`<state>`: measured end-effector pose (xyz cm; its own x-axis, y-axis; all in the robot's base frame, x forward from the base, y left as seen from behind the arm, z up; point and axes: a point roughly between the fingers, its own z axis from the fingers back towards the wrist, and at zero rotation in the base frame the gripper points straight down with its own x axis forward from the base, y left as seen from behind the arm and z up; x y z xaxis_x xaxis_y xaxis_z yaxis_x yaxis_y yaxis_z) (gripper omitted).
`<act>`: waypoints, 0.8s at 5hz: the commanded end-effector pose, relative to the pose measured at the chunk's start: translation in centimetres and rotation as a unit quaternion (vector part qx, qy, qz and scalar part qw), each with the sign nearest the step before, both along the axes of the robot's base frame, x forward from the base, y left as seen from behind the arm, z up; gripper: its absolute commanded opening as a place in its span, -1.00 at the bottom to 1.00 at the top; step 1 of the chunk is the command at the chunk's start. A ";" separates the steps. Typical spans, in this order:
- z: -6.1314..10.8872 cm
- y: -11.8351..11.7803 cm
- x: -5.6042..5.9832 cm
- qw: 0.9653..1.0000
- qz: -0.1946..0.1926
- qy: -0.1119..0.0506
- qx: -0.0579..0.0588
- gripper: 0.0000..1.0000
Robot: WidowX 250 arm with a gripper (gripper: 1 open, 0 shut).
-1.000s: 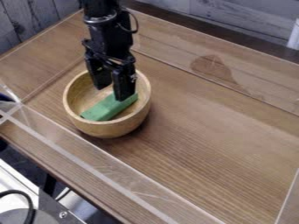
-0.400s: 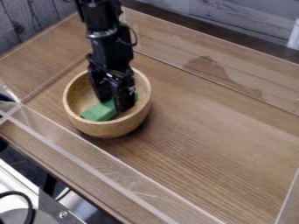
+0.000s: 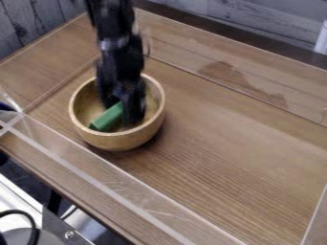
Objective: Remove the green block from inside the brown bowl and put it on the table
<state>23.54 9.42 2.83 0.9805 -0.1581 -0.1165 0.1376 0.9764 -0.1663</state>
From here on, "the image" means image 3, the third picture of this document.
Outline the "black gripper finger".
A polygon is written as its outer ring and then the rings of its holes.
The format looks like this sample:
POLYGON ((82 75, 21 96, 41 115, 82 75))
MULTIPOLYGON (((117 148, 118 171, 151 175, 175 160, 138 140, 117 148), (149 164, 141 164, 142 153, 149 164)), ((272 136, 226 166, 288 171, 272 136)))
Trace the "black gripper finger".
POLYGON ((97 87, 105 108, 109 109, 121 100, 114 95, 114 89, 117 87, 115 82, 106 82, 103 80, 97 80, 97 87))
POLYGON ((135 87, 123 94, 123 123, 125 125, 138 124, 146 114, 146 88, 135 87))

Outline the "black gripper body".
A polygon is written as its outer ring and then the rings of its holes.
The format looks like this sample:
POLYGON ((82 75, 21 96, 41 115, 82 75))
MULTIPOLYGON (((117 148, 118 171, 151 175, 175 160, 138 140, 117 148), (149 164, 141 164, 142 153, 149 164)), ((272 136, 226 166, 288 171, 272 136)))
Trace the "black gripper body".
POLYGON ((98 88, 109 93, 119 82, 137 83, 145 68, 143 41, 139 34, 99 41, 103 58, 98 62, 98 88))

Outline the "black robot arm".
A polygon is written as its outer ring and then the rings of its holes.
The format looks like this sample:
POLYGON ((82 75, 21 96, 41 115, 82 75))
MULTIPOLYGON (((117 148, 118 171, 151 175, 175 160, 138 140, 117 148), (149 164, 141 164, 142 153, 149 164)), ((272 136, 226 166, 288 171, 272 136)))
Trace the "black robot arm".
POLYGON ((146 114, 143 40, 134 30, 134 1, 83 1, 102 52, 97 62, 101 100, 106 108, 123 103, 123 123, 133 126, 146 114))

